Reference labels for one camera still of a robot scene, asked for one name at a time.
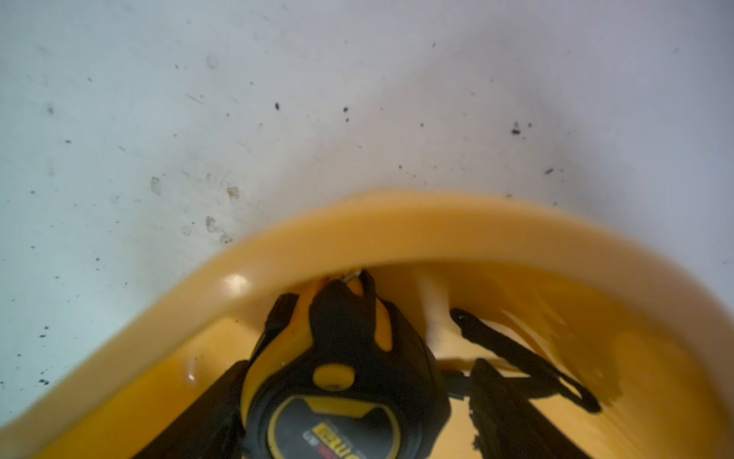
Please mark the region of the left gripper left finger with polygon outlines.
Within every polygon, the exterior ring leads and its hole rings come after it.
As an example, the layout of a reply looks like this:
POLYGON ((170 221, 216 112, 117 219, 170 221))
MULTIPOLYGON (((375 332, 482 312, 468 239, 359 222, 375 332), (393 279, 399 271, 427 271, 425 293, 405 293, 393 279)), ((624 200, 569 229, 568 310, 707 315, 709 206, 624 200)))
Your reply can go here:
POLYGON ((240 405, 249 367, 248 361, 235 363, 136 456, 241 458, 245 429, 240 405))

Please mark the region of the yellow plastic storage box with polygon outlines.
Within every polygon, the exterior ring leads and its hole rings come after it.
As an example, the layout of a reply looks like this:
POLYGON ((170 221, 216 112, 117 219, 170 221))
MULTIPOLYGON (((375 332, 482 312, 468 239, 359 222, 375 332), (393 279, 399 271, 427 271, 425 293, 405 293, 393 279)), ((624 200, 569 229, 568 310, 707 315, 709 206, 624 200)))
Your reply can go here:
MULTIPOLYGON (((565 212, 409 191, 350 198, 213 258, 1 430, 5 458, 138 458, 227 370, 252 359, 275 302, 365 271, 439 367, 479 359, 462 309, 586 387, 591 414, 534 401, 586 458, 729 458, 733 320, 683 270, 565 212)), ((468 402, 426 458, 484 458, 468 402)))

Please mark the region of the black yellow 3M tape measure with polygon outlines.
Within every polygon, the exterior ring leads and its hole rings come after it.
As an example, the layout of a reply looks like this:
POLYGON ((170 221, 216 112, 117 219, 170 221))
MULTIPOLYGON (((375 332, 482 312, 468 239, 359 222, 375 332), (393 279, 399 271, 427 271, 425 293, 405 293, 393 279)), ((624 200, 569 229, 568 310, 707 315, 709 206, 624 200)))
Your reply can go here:
MULTIPOLYGON (((492 365, 531 404, 560 396, 601 412, 592 392, 546 359, 467 311, 450 316, 465 340, 518 370, 508 378, 492 365)), ((240 405, 245 455, 426 458, 451 401, 469 401, 470 373, 441 369, 370 273, 315 281, 275 302, 253 350, 240 405)))

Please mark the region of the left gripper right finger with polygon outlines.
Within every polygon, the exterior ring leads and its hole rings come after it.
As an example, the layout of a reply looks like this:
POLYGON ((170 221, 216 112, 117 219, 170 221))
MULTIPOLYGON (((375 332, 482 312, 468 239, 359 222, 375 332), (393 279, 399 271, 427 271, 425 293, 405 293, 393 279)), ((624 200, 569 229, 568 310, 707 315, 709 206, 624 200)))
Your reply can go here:
POLYGON ((484 458, 588 456, 487 361, 476 361, 468 389, 474 446, 484 458))

